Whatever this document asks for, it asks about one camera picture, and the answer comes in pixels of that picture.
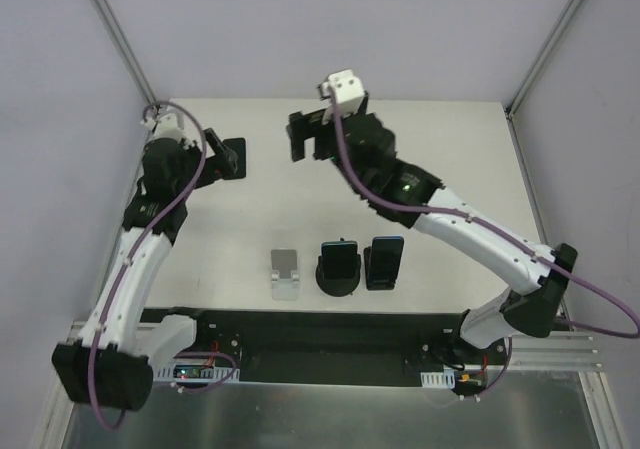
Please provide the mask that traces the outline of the black phone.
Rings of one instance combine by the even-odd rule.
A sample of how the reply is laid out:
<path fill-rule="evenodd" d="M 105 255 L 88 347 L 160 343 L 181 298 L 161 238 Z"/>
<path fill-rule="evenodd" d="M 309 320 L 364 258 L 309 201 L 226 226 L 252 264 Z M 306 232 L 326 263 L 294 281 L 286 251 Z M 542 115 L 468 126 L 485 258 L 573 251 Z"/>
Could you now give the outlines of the black phone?
<path fill-rule="evenodd" d="M 228 149 L 232 170 L 224 176 L 225 180 L 241 180 L 247 177 L 247 141 L 245 138 L 228 138 L 223 143 Z"/>
<path fill-rule="evenodd" d="M 353 240 L 327 241 L 321 244 L 321 256 L 324 258 L 328 277 L 348 277 L 354 272 L 358 244 Z"/>

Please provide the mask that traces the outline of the blue phone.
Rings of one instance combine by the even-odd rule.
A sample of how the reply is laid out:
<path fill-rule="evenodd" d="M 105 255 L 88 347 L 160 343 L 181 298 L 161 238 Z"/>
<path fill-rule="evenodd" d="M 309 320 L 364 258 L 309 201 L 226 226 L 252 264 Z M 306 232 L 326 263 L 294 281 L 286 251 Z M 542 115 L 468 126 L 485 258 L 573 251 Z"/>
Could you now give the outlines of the blue phone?
<path fill-rule="evenodd" d="M 399 274 L 404 249 L 402 236 L 374 237 L 370 246 L 368 280 L 373 285 L 392 285 Z"/>

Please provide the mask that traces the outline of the silver metal phone stand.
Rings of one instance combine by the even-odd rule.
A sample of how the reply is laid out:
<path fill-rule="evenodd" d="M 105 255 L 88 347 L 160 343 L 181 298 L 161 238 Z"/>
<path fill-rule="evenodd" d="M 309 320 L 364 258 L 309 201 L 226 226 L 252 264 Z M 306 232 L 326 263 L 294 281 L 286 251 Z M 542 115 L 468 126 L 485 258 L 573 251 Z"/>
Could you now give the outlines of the silver metal phone stand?
<path fill-rule="evenodd" d="M 296 250 L 271 250 L 271 295 L 277 301 L 295 301 L 299 298 L 300 272 Z"/>

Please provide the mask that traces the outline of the black folding phone stand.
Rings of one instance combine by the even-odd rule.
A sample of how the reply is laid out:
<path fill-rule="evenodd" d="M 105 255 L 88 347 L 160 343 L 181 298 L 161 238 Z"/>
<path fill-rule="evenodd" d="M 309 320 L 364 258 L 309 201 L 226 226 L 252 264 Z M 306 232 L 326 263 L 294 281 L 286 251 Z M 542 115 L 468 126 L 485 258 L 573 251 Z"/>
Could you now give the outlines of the black folding phone stand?
<path fill-rule="evenodd" d="M 401 246 L 374 246 L 365 249 L 365 282 L 369 291 L 391 291 L 399 274 Z"/>

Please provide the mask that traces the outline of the black round-base clamp stand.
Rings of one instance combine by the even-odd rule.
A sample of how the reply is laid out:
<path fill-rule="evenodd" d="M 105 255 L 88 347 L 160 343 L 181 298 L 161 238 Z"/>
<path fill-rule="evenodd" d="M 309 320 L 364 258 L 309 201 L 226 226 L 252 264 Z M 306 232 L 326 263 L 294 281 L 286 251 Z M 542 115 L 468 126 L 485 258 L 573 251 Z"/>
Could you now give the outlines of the black round-base clamp stand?
<path fill-rule="evenodd" d="M 325 270 L 324 258 L 319 256 L 315 269 L 315 280 L 318 287 L 328 296 L 345 297 L 352 294 L 360 283 L 361 258 L 356 255 L 354 272 L 348 277 L 328 277 Z"/>

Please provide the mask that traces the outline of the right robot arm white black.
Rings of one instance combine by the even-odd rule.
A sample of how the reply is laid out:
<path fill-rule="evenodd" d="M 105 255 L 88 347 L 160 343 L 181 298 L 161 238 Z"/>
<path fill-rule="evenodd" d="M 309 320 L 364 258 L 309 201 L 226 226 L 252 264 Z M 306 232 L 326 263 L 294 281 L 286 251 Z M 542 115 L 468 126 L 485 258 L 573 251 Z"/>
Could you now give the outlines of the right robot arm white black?
<path fill-rule="evenodd" d="M 507 285 L 494 299 L 462 314 L 450 338 L 452 356 L 469 364 L 502 338 L 548 337 L 559 322 L 576 249 L 528 242 L 486 219 L 439 178 L 399 159 L 394 133 L 375 114 L 358 112 L 341 124 L 337 130 L 325 109 L 290 114 L 286 131 L 292 160 L 304 159 L 306 141 L 314 140 L 315 159 L 331 161 L 378 215 L 445 242 Z"/>

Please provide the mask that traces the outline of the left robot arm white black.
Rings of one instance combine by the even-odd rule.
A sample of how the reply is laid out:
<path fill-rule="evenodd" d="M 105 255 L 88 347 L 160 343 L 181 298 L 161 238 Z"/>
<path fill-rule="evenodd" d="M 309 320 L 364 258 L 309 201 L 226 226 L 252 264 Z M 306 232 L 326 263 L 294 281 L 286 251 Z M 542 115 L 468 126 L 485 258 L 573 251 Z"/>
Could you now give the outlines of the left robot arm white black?
<path fill-rule="evenodd" d="M 204 132 L 199 147 L 178 129 L 152 139 L 142 157 L 142 174 L 125 209 L 116 256 L 100 298 L 76 339 L 56 345 L 52 364 L 76 404 L 138 411 L 156 373 L 183 351 L 204 356 L 210 332 L 188 309 L 176 309 L 144 337 L 138 325 L 164 260 L 186 218 L 195 189 L 246 176 L 247 143 Z"/>

